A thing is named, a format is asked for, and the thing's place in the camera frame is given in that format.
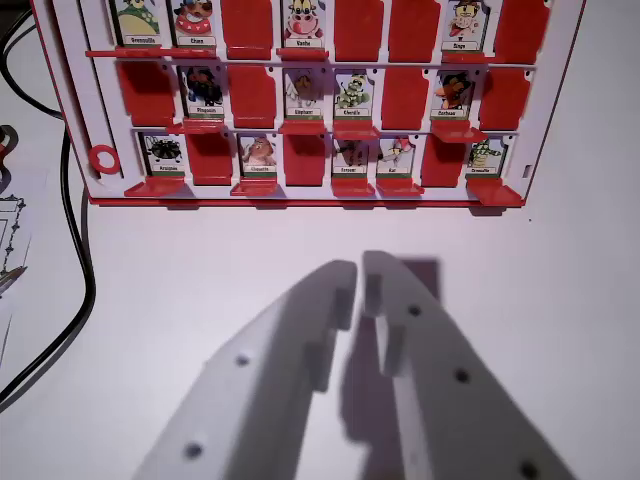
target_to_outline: guess who game board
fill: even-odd
[[[33,0],[105,206],[522,207],[584,8],[71,3]]]

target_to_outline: cartoon character picture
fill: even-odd
[[[450,0],[442,50],[482,50],[488,19],[489,9],[481,0]]]
[[[178,177],[185,175],[186,162],[182,152],[186,149],[181,136],[140,132],[138,139],[150,175]]]
[[[285,0],[282,9],[284,46],[323,48],[325,10],[324,2],[317,0]]]
[[[223,118],[222,88],[209,67],[178,67],[182,103],[191,118]]]
[[[507,149],[501,138],[474,143],[469,154],[467,177],[500,177]]]
[[[322,77],[308,68],[285,69],[285,106],[287,118],[321,120],[323,109]]]
[[[139,48],[160,45],[156,0],[110,0],[109,5],[121,46]]]
[[[468,79],[469,72],[440,72],[436,85],[432,118],[464,120],[469,117],[473,100],[474,82]]]
[[[361,140],[334,140],[333,175],[366,176],[369,146]]]
[[[239,137],[239,143],[245,177],[276,175],[275,145],[266,136]]]
[[[215,47],[210,0],[167,0],[167,4],[173,12],[172,33],[178,47]]]
[[[379,177],[411,176],[415,147],[409,137],[381,138],[378,153]]]
[[[336,117],[371,118],[373,84],[364,71],[336,75]]]

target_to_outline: black cable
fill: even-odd
[[[7,45],[9,44],[9,40],[11,40],[11,37],[13,37],[13,35],[18,31],[18,29],[22,26],[22,24],[26,22],[31,15],[32,15],[32,12],[30,9],[25,11],[22,15],[18,17],[18,19],[13,23],[13,25],[9,27],[9,30],[7,30],[7,32],[2,36],[2,39],[0,39],[0,52],[2,52],[2,61],[0,62],[0,74],[2,74],[2,77],[4,78],[5,82],[7,82],[9,87],[11,87],[11,90],[13,90],[15,94],[18,95],[22,100],[27,102],[32,107],[37,108],[42,113],[46,113],[51,117],[62,120],[62,113],[58,112],[57,110],[53,110],[49,107],[44,106],[36,99],[27,95],[25,91],[22,90],[22,88],[20,88],[20,85],[18,85],[16,81],[13,79],[13,77],[11,76],[11,73],[9,73],[9,68],[7,67],[7,58],[5,55],[5,51],[7,50]]]
[[[20,18],[18,18],[16,23],[14,23],[14,25],[9,29],[9,31],[2,37],[2,39],[0,39],[0,46],[2,46],[2,49],[0,49],[0,52],[2,52],[2,55],[0,56],[0,58],[2,59],[2,61],[0,61],[0,70],[3,71],[3,76],[5,76],[4,71],[6,70],[6,67],[7,67],[6,55],[5,55],[4,49],[8,44],[11,36],[16,32],[16,30],[20,27],[20,25],[24,23],[24,21],[28,18],[30,13],[31,12],[29,11],[28,13],[25,13]],[[44,113],[55,116],[56,118],[60,118],[60,119],[62,118],[62,115],[60,114],[60,112],[56,112],[55,110],[51,110],[47,107],[44,107],[39,102],[37,102],[33,98],[29,97],[26,93],[24,93],[22,89],[20,89],[20,87],[18,87],[18,90],[16,90],[13,87],[12,89],[16,92],[18,96],[20,96],[20,98],[25,99],[23,95],[27,97],[28,100],[27,99],[25,100],[28,103],[38,108],[39,110],[43,111]],[[84,277],[84,283],[85,283],[84,299],[82,301],[82,305],[80,306],[80,309],[78,310],[76,315],[73,317],[71,322],[65,327],[65,329],[55,338],[55,340],[53,340],[53,342],[49,344],[47,348],[45,348],[42,351],[42,353],[40,353],[40,355],[38,355],[26,368],[24,368],[13,380],[11,380],[11,382],[9,382],[9,384],[2,390],[2,392],[0,392],[0,412],[4,411],[4,409],[7,408],[7,406],[12,403],[12,400],[10,399],[8,402],[6,402],[8,405],[3,404],[3,402],[9,399],[11,395],[13,395],[14,393],[18,395],[19,393],[16,391],[20,388],[20,386],[27,379],[29,379],[29,377],[33,373],[36,373],[37,375],[37,372],[42,372],[42,370],[46,370],[46,368],[48,368],[46,365],[45,367],[43,367],[43,369],[40,369],[40,367],[45,362],[47,362],[47,360],[52,359],[52,357],[55,356],[56,352],[59,351],[60,347],[62,347],[65,344],[65,342],[68,342],[69,340],[72,341],[76,337],[78,332],[84,327],[86,323],[86,319],[91,314],[91,311],[93,310],[93,305],[95,304],[96,281],[93,273],[93,266],[92,266],[91,258],[89,257],[88,251],[84,248],[82,244],[82,238],[80,236],[80,233],[78,232],[75,216],[73,214],[73,207],[71,205],[71,196],[69,194],[70,152],[71,152],[71,141],[69,138],[69,134],[65,129],[64,136],[62,139],[62,150],[60,152],[60,194],[62,197],[62,205],[64,207],[64,214],[67,220],[67,225],[69,227],[69,232],[71,233],[71,239],[73,240],[73,246],[76,250],[76,254],[78,255],[78,260],[80,261],[80,267],[82,268],[82,275]]]

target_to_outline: red ring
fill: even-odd
[[[111,155],[111,158],[113,158],[113,166],[103,166],[100,163],[100,158],[98,158],[99,153],[108,153]],[[104,173],[105,175],[120,173],[120,157],[118,156],[118,152],[116,152],[115,148],[109,147],[108,145],[96,145],[93,147],[89,152],[89,163],[98,172]]]

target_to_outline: cartoon dog character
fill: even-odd
[[[456,16],[451,20],[449,28],[450,37],[458,37],[460,40],[476,33],[476,28],[480,25],[476,20],[476,15],[480,11],[480,2],[475,0],[460,0],[455,7]]]
[[[287,97],[297,102],[299,108],[312,107],[318,99],[318,92],[313,86],[311,74],[302,74],[287,87]]]
[[[242,162],[245,165],[255,165],[260,167],[273,166],[276,161],[272,157],[273,146],[264,137],[255,138],[253,145],[251,145],[244,156]]]
[[[173,12],[178,16],[176,30],[187,35],[211,34],[209,17],[213,14],[213,5],[209,0],[184,0]]]
[[[364,91],[364,84],[367,81],[366,75],[353,75],[349,84],[345,88],[341,83],[342,92],[338,95],[336,103],[339,108],[353,108],[370,100],[370,96]]]
[[[345,140],[338,148],[338,153],[342,154],[344,163],[350,167],[361,167],[367,159],[364,156],[363,149],[360,148],[360,140]]]
[[[393,140],[393,146],[389,150],[389,153],[383,156],[380,159],[380,161],[393,162],[393,166],[397,168],[402,155],[404,153],[410,152],[413,148],[414,148],[413,145],[409,143],[409,139],[407,137],[404,137],[404,138],[396,137]]]
[[[222,105],[222,89],[208,68],[189,67],[187,88],[190,102],[203,101],[205,106]]]
[[[316,8],[311,0],[293,0],[289,5],[291,13],[284,32],[285,40],[287,38],[322,38],[324,33],[320,28]]]
[[[467,80],[466,72],[444,77],[442,87],[436,90],[436,95],[443,98],[441,108],[443,110],[462,109],[462,94],[472,85],[473,83]]]
[[[155,7],[155,0],[147,0]],[[123,0],[124,10],[118,12],[120,27],[130,35],[158,35],[158,19],[145,6],[145,0]]]

